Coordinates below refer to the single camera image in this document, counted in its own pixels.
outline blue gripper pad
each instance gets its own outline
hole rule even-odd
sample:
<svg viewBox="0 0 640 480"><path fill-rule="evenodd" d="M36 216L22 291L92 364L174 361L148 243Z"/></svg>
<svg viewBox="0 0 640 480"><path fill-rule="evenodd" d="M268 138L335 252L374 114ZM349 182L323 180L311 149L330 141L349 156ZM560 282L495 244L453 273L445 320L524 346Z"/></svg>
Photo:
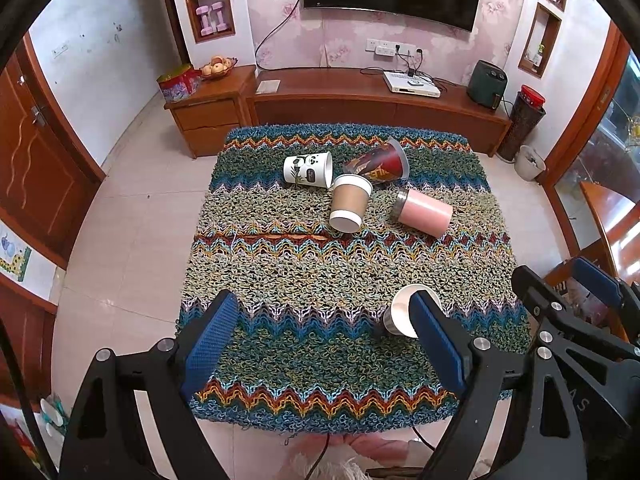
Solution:
<svg viewBox="0 0 640 480"><path fill-rule="evenodd" d="M462 359L419 293L409 299L409 320L440 384L460 398L466 390Z"/></svg>
<svg viewBox="0 0 640 480"><path fill-rule="evenodd" d="M185 360L184 383L180 390L186 400L209 381L237 322L238 298L229 293Z"/></svg>
<svg viewBox="0 0 640 480"><path fill-rule="evenodd" d="M578 257L572 263L571 274L577 282L608 307L617 310L622 306L620 288L611 276L589 260Z"/></svg>

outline glass door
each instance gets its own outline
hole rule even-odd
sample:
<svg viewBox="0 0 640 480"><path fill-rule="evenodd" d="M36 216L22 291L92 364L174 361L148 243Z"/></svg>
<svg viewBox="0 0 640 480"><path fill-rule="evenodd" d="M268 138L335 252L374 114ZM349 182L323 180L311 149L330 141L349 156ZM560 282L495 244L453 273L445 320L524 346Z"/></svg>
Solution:
<svg viewBox="0 0 640 480"><path fill-rule="evenodd" d="M640 63L631 52L620 83L604 117L555 190L569 217L581 249L600 234L580 190L580 182L595 182L640 200Z"/></svg>

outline cartoon poster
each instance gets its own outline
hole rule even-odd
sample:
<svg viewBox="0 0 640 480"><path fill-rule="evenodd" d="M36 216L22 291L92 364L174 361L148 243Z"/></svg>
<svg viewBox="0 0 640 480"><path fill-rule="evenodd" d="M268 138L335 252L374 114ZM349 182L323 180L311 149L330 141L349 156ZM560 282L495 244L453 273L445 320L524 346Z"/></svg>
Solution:
<svg viewBox="0 0 640 480"><path fill-rule="evenodd" d="M31 248L0 222L0 272L16 282L24 280Z"/></svg>

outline white paper cup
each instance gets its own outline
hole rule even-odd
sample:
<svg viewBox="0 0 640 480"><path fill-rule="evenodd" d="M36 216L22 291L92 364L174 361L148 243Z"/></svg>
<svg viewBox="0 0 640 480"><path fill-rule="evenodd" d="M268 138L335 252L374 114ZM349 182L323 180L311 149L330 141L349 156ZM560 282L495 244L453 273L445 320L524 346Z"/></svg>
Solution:
<svg viewBox="0 0 640 480"><path fill-rule="evenodd" d="M334 180L334 160L330 152L288 156L282 171L284 180L290 184L328 189Z"/></svg>
<svg viewBox="0 0 640 480"><path fill-rule="evenodd" d="M363 176L344 174L335 179L329 225L343 233L362 227L373 186Z"/></svg>
<svg viewBox="0 0 640 480"><path fill-rule="evenodd" d="M405 335L407 337L417 338L414 327L409 320L409 300L414 292L418 290L426 290L427 293L433 298L433 301L442 309L442 302L436 292L421 283L412 283L411 285L404 286L394 296L391 301L391 305L385 310L385 315L382 318L385 328L393 335Z"/></svg>

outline wooden tabletop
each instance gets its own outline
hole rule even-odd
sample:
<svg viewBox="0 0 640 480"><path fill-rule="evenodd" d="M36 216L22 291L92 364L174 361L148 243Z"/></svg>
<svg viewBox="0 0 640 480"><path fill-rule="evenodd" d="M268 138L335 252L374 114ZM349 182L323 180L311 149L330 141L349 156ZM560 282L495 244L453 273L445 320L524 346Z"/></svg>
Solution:
<svg viewBox="0 0 640 480"><path fill-rule="evenodd" d="M587 204L600 231L607 259L617 277L640 282L640 202L599 184L581 182Z"/></svg>
<svg viewBox="0 0 640 480"><path fill-rule="evenodd" d="M199 103L208 103L225 97L233 97L238 94L242 87L254 77L255 65L236 66L229 75L214 81L203 81L194 94L177 101L166 103L165 110L172 108L182 108Z"/></svg>
<svg viewBox="0 0 640 480"><path fill-rule="evenodd" d="M354 99L393 101L400 104L439 108L462 113L486 120L506 124L509 121L505 111L499 107L496 111L485 108L471 100L466 94L466 86L442 83L447 88L439 98L391 94L382 74L363 74L357 68L288 68L262 72L258 83L262 81L280 80L278 91L273 94L257 94L254 99L267 101L271 99Z"/></svg>

